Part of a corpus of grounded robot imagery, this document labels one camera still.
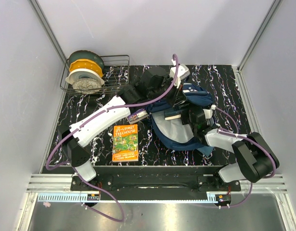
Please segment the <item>navy blue student backpack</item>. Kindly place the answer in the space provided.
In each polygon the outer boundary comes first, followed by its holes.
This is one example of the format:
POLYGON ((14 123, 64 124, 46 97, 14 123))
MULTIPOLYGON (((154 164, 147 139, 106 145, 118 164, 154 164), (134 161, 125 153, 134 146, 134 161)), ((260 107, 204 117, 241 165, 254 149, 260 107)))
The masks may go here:
POLYGON ((215 127, 214 116, 206 120, 206 124, 183 125, 181 118, 165 120, 164 115, 181 114, 189 107, 209 108, 213 104, 213 96, 200 86, 191 83, 183 84, 183 93, 187 100, 174 108, 166 110, 166 99, 163 98, 146 107, 151 115, 152 127, 160 141, 175 151, 198 150, 203 155, 210 155, 214 149, 205 140, 205 134, 215 127))

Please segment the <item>dark blue 1984 book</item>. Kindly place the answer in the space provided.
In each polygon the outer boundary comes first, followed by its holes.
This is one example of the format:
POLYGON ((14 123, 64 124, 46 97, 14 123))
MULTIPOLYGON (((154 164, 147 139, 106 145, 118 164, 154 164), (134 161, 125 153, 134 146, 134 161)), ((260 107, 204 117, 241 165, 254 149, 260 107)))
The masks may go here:
POLYGON ((181 114, 174 114, 174 115, 166 114, 164 115, 164 118, 165 120, 178 119, 178 118, 181 118, 181 114))

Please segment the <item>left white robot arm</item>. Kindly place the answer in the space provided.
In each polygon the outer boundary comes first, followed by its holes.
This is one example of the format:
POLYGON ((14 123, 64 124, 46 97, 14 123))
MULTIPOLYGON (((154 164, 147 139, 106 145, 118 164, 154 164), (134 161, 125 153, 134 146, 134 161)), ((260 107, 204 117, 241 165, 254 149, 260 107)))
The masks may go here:
POLYGON ((171 68, 169 72, 159 66, 151 67, 139 79, 120 89, 105 106, 81 121, 58 130, 62 151, 82 177, 81 185, 86 190, 94 190, 98 184, 90 154, 85 149, 90 141, 138 109, 162 99, 172 105, 180 94, 181 81, 189 74, 189 69, 183 64, 171 68))

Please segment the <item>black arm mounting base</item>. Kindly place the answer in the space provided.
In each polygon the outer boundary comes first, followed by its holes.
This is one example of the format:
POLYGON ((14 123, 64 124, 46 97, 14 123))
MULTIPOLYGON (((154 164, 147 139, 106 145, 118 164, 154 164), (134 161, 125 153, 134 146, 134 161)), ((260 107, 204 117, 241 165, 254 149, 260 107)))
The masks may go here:
POLYGON ((95 167, 90 184, 119 201, 204 200, 208 192, 240 192, 238 181, 222 183, 218 166, 95 167))

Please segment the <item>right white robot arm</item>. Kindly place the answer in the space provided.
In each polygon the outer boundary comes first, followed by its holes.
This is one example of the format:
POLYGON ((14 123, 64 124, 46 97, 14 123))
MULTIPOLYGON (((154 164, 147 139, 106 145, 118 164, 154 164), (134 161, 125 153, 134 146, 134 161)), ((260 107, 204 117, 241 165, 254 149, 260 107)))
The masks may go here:
POLYGON ((211 109, 190 106, 183 110, 181 120, 190 125, 197 143, 235 155, 236 163, 223 166, 212 179, 212 185, 218 191, 225 190, 236 180, 256 183, 262 178, 271 178, 280 166, 278 158, 258 132, 247 135, 226 131, 214 122, 211 109))

